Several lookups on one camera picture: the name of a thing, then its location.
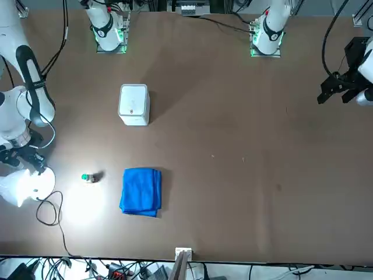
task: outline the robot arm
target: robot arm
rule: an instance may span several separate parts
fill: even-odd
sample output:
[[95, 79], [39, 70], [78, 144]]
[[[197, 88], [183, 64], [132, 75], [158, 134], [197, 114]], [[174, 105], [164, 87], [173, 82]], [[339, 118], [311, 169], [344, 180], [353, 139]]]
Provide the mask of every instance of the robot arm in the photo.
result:
[[54, 118], [55, 106], [24, 35], [15, 0], [0, 0], [0, 55], [16, 68], [26, 86], [0, 92], [0, 162], [21, 167], [20, 157], [42, 173], [45, 160], [36, 149], [43, 138], [24, 120], [46, 126]]
[[[24, 90], [18, 95], [16, 109], [23, 118], [32, 121], [38, 127], [43, 127], [53, 120], [55, 106], [48, 94], [35, 55], [24, 35], [14, 0], [0, 1], [0, 34], [0, 55], [17, 69], [28, 91], [27, 93]], [[2, 107], [11, 103], [13, 104], [6, 100]]]
[[260, 29], [254, 41], [258, 50], [266, 55], [274, 54], [279, 45], [291, 6], [288, 0], [273, 0], [260, 17]]
[[[358, 71], [362, 76], [368, 80], [370, 83], [373, 83], [373, 37], [368, 41], [367, 48], [364, 53], [363, 61], [358, 68]], [[373, 105], [373, 85], [367, 89], [361, 91], [356, 96], [356, 102], [359, 105]]]
[[80, 0], [91, 21], [93, 32], [100, 47], [104, 51], [114, 51], [123, 38], [119, 30], [123, 28], [123, 18], [115, 12], [109, 12], [106, 5], [92, 0]]

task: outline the blue towel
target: blue towel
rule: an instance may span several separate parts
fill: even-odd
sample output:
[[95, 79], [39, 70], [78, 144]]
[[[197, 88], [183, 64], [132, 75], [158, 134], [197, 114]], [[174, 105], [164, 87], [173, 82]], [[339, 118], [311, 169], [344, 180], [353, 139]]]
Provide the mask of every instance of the blue towel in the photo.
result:
[[161, 208], [161, 171], [151, 168], [124, 170], [119, 207], [125, 214], [156, 217]]

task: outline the brown table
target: brown table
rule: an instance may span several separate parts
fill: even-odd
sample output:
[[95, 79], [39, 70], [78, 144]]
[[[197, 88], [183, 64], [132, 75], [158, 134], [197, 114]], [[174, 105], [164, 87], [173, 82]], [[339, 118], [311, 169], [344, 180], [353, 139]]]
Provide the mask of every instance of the brown table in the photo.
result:
[[[68, 43], [47, 79], [57, 138], [46, 153], [64, 193], [71, 253], [172, 260], [175, 247], [192, 247], [205, 261], [373, 263], [373, 110], [340, 95], [316, 102], [331, 18], [291, 19], [283, 57], [270, 59], [249, 56], [245, 33], [146, 12], [132, 17], [126, 55], [96, 54], [88, 17], [69, 17]], [[234, 16], [216, 19], [244, 27]], [[59, 46], [61, 11], [32, 11], [25, 23], [45, 65]], [[351, 19], [338, 20], [330, 69], [356, 35]], [[123, 83], [150, 89], [148, 127], [118, 117]], [[119, 210], [123, 171], [136, 166], [163, 172], [158, 218]], [[82, 173], [99, 170], [100, 183], [82, 183]], [[58, 227], [38, 223], [36, 207], [0, 201], [0, 254], [66, 254]]]

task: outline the wire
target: wire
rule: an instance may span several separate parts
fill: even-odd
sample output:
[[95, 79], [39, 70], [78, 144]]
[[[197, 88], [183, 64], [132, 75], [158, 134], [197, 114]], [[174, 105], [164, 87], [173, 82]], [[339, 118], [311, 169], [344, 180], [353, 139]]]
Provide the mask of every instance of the wire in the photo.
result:
[[252, 271], [252, 268], [253, 268], [254, 266], [252, 265], [251, 267], [250, 267], [250, 270], [249, 270], [249, 280], [251, 280], [251, 271]]
[[32, 104], [29, 102], [29, 91], [26, 92], [26, 101], [27, 101], [27, 103], [29, 104], [29, 106], [30, 106], [31, 108], [33, 108], [36, 112], [38, 112], [38, 114], [40, 115], [40, 117], [42, 117], [43, 119], [46, 120], [46, 122], [49, 124], [49, 126], [50, 126], [50, 127], [52, 128], [52, 130], [53, 130], [53, 136], [52, 136], [52, 138], [51, 138], [51, 139], [49, 140], [49, 142], [46, 143], [44, 146], [42, 146], [42, 147], [38, 147], [38, 146], [34, 146], [34, 145], [29, 145], [29, 147], [34, 148], [34, 149], [44, 149], [44, 148], [48, 147], [48, 146], [53, 142], [54, 138], [56, 137], [56, 129], [55, 129], [54, 126], [51, 124], [51, 122], [48, 121], [48, 119], [45, 118], [45, 117], [44, 117], [44, 116], [43, 116], [43, 115], [42, 115], [38, 110], [36, 110], [36, 108], [33, 107]]
[[242, 16], [240, 16], [237, 12], [231, 12], [232, 15], [235, 15], [236, 17], [238, 17], [240, 19], [240, 21], [242, 21], [243, 23], [246, 23], [247, 25], [250, 24], [250, 22], [244, 20], [244, 18]]
[[[58, 194], [61, 195], [61, 203], [59, 204], [58, 212], [57, 212], [56, 207], [54, 206], [54, 204], [53, 204], [51, 201], [48, 200], [49, 197], [51, 197], [52, 195], [54, 195], [54, 194], [56, 194], [56, 193], [58, 193]], [[37, 200], [40, 201], [40, 204], [39, 204], [39, 206], [36, 208], [36, 219], [37, 219], [40, 223], [42, 223], [43, 225], [46, 225], [46, 226], [57, 226], [57, 225], [59, 226], [59, 229], [61, 230], [61, 233], [62, 233], [62, 241], [63, 241], [63, 244], [64, 244], [64, 249], [65, 249], [65, 251], [68, 253], [68, 255], [69, 255], [70, 257], [82, 258], [82, 259], [86, 262], [87, 267], [89, 268], [89, 270], [92, 271], [92, 274], [93, 274], [94, 276], [95, 276], [95, 274], [97, 274], [97, 275], [101, 278], [101, 280], [108, 279], [107, 277], [104, 277], [104, 276], [100, 275], [100, 274], [99, 274], [99, 273], [98, 273], [98, 272], [97, 272], [97, 271], [92, 267], [92, 262], [88, 262], [84, 257], [82, 257], [82, 256], [80, 256], [80, 255], [73, 255], [73, 254], [71, 254], [71, 253], [69, 252], [69, 250], [68, 250], [68, 248], [67, 248], [67, 246], [66, 246], [65, 233], [64, 233], [64, 230], [62, 229], [62, 226], [61, 226], [61, 208], [62, 208], [62, 204], [64, 203], [64, 195], [63, 195], [63, 193], [61, 193], [60, 191], [53, 191], [53, 192], [52, 192], [50, 195], [48, 195], [45, 199], [39, 199], [39, 198], [37, 198]], [[42, 205], [43, 205], [44, 203], [48, 203], [48, 204], [51, 205], [52, 208], [53, 208], [53, 211], [54, 211], [54, 213], [55, 213], [55, 216], [54, 216], [54, 221], [53, 221], [52, 223], [45, 222], [45, 221], [41, 220], [41, 219], [39, 218], [39, 216], [38, 216], [38, 213], [39, 213], [39, 211], [40, 211], [40, 208], [42, 207]]]
[[102, 263], [105, 267], [106, 267], [106, 264], [101, 260], [101, 259], [98, 259], [100, 261], [100, 263]]
[[370, 31], [373, 31], [373, 29], [369, 26], [369, 21], [371, 20], [371, 18], [373, 17], [373, 15], [371, 15], [368, 20], [367, 20], [367, 28], [370, 30]]
[[36, 260], [36, 259], [38, 259], [38, 260], [40, 261], [41, 258], [32, 258], [32, 259], [30, 259], [30, 260], [26, 263], [26, 266], [27, 266], [30, 262], [32, 262], [33, 260]]
[[242, 10], [244, 6], [246, 6], [246, 8], [248, 8], [250, 6], [251, 2], [252, 2], [252, 0], [244, 1], [244, 3], [242, 3], [242, 5], [237, 9], [236, 13], [238, 13], [240, 10]]
[[41, 73], [44, 75], [44, 79], [47, 77], [49, 71], [52, 69], [53, 65], [56, 63], [61, 51], [64, 49], [69, 30], [69, 13], [68, 13], [68, 4], [66, 0], [62, 0], [62, 9], [64, 10], [64, 32], [62, 34], [62, 41], [59, 47], [59, 50], [56, 54], [49, 60], [48, 64], [44, 67]]
[[342, 5], [340, 6], [339, 10], [337, 11], [336, 15], [334, 16], [332, 22], [330, 23], [326, 33], [325, 33], [325, 37], [324, 37], [324, 40], [323, 40], [323, 43], [322, 43], [322, 50], [321, 50], [321, 60], [322, 60], [322, 65], [324, 67], [324, 70], [326, 71], [326, 73], [328, 73], [328, 75], [330, 77], [332, 77], [333, 79], [337, 80], [340, 84], [346, 86], [346, 87], [352, 87], [354, 86], [355, 84], [354, 83], [348, 83], [348, 82], [345, 82], [343, 80], [340, 80], [338, 79], [337, 77], [335, 77], [331, 71], [328, 69], [328, 66], [326, 65], [326, 62], [325, 62], [325, 47], [326, 47], [326, 39], [328, 38], [328, 35], [330, 33], [330, 31], [332, 30], [333, 28], [333, 25], [334, 23], [336, 22], [339, 14], [341, 13], [341, 11], [343, 10], [343, 8], [346, 6], [346, 4], [349, 2], [349, 0], [344, 0], [344, 2], [342, 3]]
[[194, 278], [194, 273], [193, 273], [193, 269], [192, 269], [192, 267], [191, 267], [191, 263], [188, 263], [188, 266], [189, 266], [189, 269], [191, 270], [193, 280], [195, 280], [195, 278]]
[[303, 271], [303, 270], [309, 270], [309, 269], [312, 269], [314, 268], [315, 266], [314, 265], [310, 265], [309, 267], [302, 267], [302, 268], [297, 268], [297, 269], [294, 269], [294, 270], [291, 270], [291, 271], [287, 271], [285, 273], [282, 273], [280, 274], [279, 276], [275, 277], [275, 278], [272, 278], [271, 280], [281, 280], [283, 278], [285, 278], [286, 276], [288, 276], [289, 274], [293, 274], [295, 272], [300, 272], [300, 271]]
[[135, 279], [141, 272], [142, 272], [142, 270], [143, 269], [145, 269], [145, 268], [147, 268], [148, 266], [150, 266], [150, 265], [152, 265], [152, 264], [155, 264], [156, 262], [155, 261], [153, 261], [153, 262], [151, 262], [150, 264], [147, 264], [147, 265], [145, 265], [144, 267], [141, 267], [140, 268], [140, 271], [138, 272], [138, 273], [136, 273], [134, 276], [132, 276], [132, 278], [131, 279]]
[[364, 3], [364, 5], [360, 8], [360, 10], [356, 13], [356, 15], [354, 15], [354, 19], [357, 17], [357, 15], [364, 9], [364, 7], [367, 5], [367, 3], [369, 3], [370, 0], [366, 0], [366, 2]]
[[357, 22], [370, 10], [370, 8], [373, 6], [373, 3], [371, 3], [368, 8], [364, 11], [364, 13], [356, 20]]
[[344, 57], [342, 58], [342, 61], [340, 62], [340, 65], [338, 67], [338, 71], [337, 72], [339, 72], [340, 68], [342, 67], [342, 64], [343, 64], [343, 61], [344, 61], [345, 58], [346, 58], [346, 55], [344, 55]]
[[214, 22], [218, 25], [222, 25], [222, 26], [225, 26], [225, 27], [228, 27], [228, 28], [231, 28], [231, 29], [234, 29], [236, 31], [241, 31], [241, 32], [246, 32], [246, 33], [250, 33], [250, 34], [255, 34], [254, 31], [250, 31], [250, 30], [245, 30], [245, 29], [241, 29], [241, 28], [238, 28], [238, 27], [235, 27], [235, 26], [232, 26], [232, 25], [229, 25], [229, 24], [225, 24], [223, 22], [218, 22], [217, 20], [214, 20], [214, 19], [209, 19], [207, 17], [197, 17], [198, 19], [204, 19], [204, 20], [208, 20], [210, 22]]
[[8, 72], [9, 77], [10, 77], [10, 82], [12, 83], [12, 87], [14, 88], [14, 81], [13, 81], [12, 73], [10, 72], [8, 63], [6, 63], [6, 60], [5, 60], [4, 57], [2, 57], [2, 60], [3, 60], [4, 64], [5, 64], [6, 70]]

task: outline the white box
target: white box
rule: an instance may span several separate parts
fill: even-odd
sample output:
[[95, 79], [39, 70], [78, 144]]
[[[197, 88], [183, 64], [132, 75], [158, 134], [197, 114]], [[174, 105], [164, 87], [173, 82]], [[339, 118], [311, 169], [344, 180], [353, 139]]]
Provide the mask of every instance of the white box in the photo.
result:
[[150, 96], [146, 85], [122, 85], [118, 115], [126, 125], [148, 125]]

